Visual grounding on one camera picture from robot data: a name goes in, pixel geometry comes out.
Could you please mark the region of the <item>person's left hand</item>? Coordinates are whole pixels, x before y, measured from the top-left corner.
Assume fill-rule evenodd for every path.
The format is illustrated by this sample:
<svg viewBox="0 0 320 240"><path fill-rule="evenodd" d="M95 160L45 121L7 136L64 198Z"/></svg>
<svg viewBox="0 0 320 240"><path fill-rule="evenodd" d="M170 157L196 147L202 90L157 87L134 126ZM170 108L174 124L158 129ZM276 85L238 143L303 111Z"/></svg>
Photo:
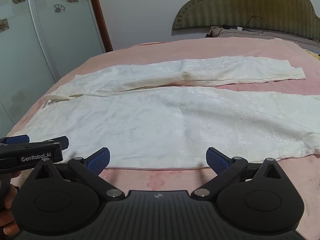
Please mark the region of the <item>person's left hand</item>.
<svg viewBox="0 0 320 240"><path fill-rule="evenodd" d="M10 184L9 191L3 200L4 210L1 212L1 228L5 237L9 238L14 237L20 231L12 214L11 208L17 193L18 187Z"/></svg>

